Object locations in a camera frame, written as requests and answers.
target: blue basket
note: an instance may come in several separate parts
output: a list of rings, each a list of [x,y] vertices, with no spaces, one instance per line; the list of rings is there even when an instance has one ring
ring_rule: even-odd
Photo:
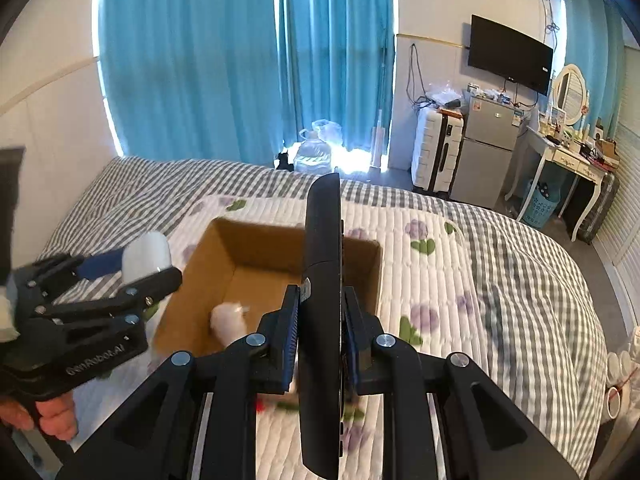
[[[527,187],[524,192],[525,200],[529,195],[532,183],[532,180],[527,182]],[[529,207],[527,207],[522,219],[527,225],[535,227],[536,229],[542,229],[558,205],[558,202],[560,202],[560,192],[557,189],[549,188],[549,199],[546,199],[542,196],[540,190],[536,188],[531,197],[531,202],[529,202]]]

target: open cardboard box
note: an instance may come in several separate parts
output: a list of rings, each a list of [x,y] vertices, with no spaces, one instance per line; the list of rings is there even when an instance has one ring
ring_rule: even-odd
[[[304,241],[303,228],[212,220],[164,311],[154,350],[161,356],[178,350],[195,356],[221,351],[209,316],[223,302],[247,307],[246,326],[255,332],[262,314],[280,308],[287,285],[300,283]],[[342,260],[344,285],[355,288],[361,309],[375,314],[382,248],[345,237]]]

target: screw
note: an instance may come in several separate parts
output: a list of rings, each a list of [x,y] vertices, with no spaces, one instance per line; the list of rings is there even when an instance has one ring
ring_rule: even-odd
[[[458,368],[464,368],[469,364],[469,357],[462,352],[456,352],[451,355],[451,364]]]
[[[390,348],[391,346],[396,344],[396,338],[391,334],[380,334],[376,338],[376,343],[385,348]]]
[[[257,332],[249,334],[246,337],[246,343],[249,346],[261,346],[261,345],[264,345],[265,341],[267,341],[267,338],[265,338],[265,336]]]
[[[191,361],[191,355],[188,352],[176,352],[171,356],[171,362],[175,366],[184,366]]]

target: gray striped blanket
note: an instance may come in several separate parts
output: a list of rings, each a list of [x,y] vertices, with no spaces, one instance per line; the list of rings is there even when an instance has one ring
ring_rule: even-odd
[[[170,234],[212,194],[304,199],[314,177],[239,162],[113,160],[57,227],[43,254],[96,253],[149,230]],[[580,476],[589,465],[604,392],[605,344],[575,262],[553,240],[510,218],[404,190],[342,181],[348,201],[428,210],[470,245],[492,380]],[[67,299],[113,294],[119,274],[84,282]]]

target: human hand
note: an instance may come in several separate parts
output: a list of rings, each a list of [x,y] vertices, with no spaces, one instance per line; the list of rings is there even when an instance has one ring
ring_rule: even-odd
[[[42,416],[40,428],[43,433],[60,440],[71,440],[78,432],[75,404],[71,392],[46,402],[36,402],[36,408]],[[27,410],[13,399],[0,399],[0,420],[11,424],[18,430],[32,430],[33,419]]]

